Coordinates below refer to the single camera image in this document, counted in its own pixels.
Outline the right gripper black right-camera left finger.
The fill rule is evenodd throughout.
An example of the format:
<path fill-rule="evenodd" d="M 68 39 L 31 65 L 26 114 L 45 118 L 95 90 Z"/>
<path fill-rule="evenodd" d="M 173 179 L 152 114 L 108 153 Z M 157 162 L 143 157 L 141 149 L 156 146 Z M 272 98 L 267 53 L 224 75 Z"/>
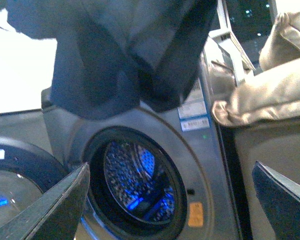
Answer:
<path fill-rule="evenodd" d="M 83 163 L 0 227 L 0 240 L 73 240 L 85 208 L 90 165 Z"/>

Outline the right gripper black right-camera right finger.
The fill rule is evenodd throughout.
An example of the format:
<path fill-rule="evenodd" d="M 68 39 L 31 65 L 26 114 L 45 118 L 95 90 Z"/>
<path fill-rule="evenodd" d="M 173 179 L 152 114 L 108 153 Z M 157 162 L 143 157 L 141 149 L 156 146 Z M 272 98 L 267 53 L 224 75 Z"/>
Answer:
<path fill-rule="evenodd" d="M 300 185 L 260 161 L 252 170 L 256 196 L 277 240 L 300 240 Z"/>

